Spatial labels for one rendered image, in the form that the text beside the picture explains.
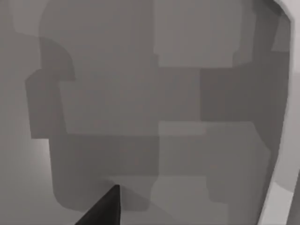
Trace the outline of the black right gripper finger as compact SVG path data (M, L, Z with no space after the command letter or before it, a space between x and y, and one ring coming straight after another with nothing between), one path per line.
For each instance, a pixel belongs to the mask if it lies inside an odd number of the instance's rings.
M120 185L114 185L75 225L120 225Z

